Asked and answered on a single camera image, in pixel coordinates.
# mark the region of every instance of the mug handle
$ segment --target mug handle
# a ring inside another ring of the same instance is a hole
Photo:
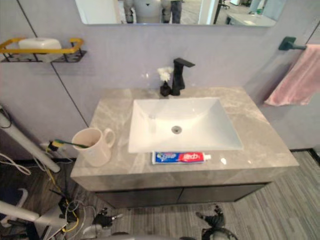
[[[108,135],[109,133],[112,134],[112,139],[111,139],[110,142],[107,142],[107,139],[106,139],[106,138],[107,138],[107,135]],[[103,135],[104,135],[104,140],[105,140],[105,142],[106,142],[106,145],[107,145],[109,148],[111,148],[111,147],[114,145],[115,141],[116,141],[116,134],[115,134],[115,132],[114,132],[112,129],[107,128],[107,129],[105,129],[105,130],[103,131]]]

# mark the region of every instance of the toothpaste cap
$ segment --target toothpaste cap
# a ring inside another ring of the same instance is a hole
[[[203,154],[203,158],[204,158],[204,160],[210,160],[211,159],[211,155]]]

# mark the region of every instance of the white rectangular basin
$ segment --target white rectangular basin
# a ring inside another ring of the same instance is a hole
[[[239,150],[243,145],[217,97],[134,100],[130,153]]]

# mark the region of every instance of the cabinet door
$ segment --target cabinet door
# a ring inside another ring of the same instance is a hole
[[[176,204],[181,191],[182,187],[96,192],[96,194],[100,199],[119,209]]]
[[[234,202],[263,186],[265,184],[189,187],[183,189],[178,203]]]

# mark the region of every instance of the mug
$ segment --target mug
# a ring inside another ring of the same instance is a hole
[[[107,142],[107,136],[111,135],[111,139]],[[106,164],[111,157],[111,147],[115,143],[115,132],[110,128],[103,132],[98,128],[89,127],[77,132],[73,138],[73,144],[82,144],[88,146],[81,148],[73,146],[84,157],[84,159],[93,167],[100,167]]]

